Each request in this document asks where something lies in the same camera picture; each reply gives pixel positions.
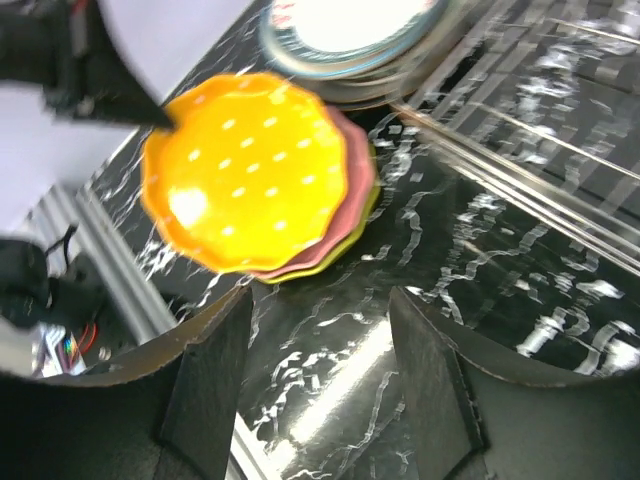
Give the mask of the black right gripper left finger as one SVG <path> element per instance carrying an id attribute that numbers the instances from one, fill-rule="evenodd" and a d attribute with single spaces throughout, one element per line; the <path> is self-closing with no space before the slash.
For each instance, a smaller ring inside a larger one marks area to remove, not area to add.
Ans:
<path id="1" fill-rule="evenodd" d="M 247 356 L 249 288 L 89 372 L 1 378 L 5 479 L 221 479 Z"/>

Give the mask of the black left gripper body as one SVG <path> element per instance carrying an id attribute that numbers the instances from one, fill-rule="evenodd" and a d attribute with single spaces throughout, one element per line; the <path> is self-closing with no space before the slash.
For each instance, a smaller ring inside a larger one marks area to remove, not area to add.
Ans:
<path id="1" fill-rule="evenodd" d="M 1 80 L 39 87 L 55 113 L 106 113 L 97 50 L 107 39 L 97 1 L 3 1 Z"/>

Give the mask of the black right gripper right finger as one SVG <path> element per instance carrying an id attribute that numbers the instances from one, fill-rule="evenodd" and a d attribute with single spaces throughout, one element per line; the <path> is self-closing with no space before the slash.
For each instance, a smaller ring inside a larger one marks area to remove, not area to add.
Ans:
<path id="1" fill-rule="evenodd" d="M 389 319 L 423 479 L 635 479 L 639 374 L 526 358 L 406 289 Z"/>

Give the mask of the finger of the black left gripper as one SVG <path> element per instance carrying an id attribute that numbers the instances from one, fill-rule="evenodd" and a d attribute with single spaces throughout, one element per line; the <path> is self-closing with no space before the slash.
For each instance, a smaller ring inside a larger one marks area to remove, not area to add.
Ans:
<path id="1" fill-rule="evenodd" d="M 82 119 L 172 128 L 173 119 L 125 65 L 104 30 L 90 29 L 77 58 Z"/>

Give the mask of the yellow polka dot plate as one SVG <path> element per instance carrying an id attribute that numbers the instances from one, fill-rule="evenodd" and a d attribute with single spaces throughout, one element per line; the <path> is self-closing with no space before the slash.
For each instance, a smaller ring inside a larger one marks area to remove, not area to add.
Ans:
<path id="1" fill-rule="evenodd" d="M 347 191 L 346 143 L 323 101 L 283 77 L 218 74 L 152 132 L 141 203 L 174 250 L 217 273 L 273 270 L 326 234 Z"/>

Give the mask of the white plate green lettered rim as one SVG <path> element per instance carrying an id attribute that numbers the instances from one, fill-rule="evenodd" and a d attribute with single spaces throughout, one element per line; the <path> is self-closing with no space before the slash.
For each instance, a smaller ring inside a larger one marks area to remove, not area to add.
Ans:
<path id="1" fill-rule="evenodd" d="M 333 80 L 369 72 L 414 46 L 450 1 L 271 1 L 259 39 L 287 74 Z"/>

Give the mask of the pink polka dot plate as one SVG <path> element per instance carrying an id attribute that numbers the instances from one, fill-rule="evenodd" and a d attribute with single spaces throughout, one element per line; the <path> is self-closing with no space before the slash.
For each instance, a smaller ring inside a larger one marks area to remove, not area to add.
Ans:
<path id="1" fill-rule="evenodd" d="M 333 214 L 324 237 L 306 248 L 286 265 L 273 271 L 253 271 L 267 278 L 312 267 L 344 240 L 359 224 L 363 209 L 374 186 L 375 173 L 370 162 L 366 132 L 337 108 L 326 108 L 333 124 L 343 134 L 347 147 L 348 190 L 342 204 Z"/>

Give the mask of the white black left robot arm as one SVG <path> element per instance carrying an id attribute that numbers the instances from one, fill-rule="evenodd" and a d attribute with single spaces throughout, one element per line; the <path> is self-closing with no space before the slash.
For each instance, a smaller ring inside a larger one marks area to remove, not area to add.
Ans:
<path id="1" fill-rule="evenodd" d="M 1 80 L 41 89 L 46 107 L 73 121 L 156 127 L 175 122 L 126 66 L 97 1 L 38 1 L 1 9 Z M 36 324 L 11 306 L 48 307 L 47 254 L 26 240 L 1 240 L 1 314 L 20 329 Z"/>

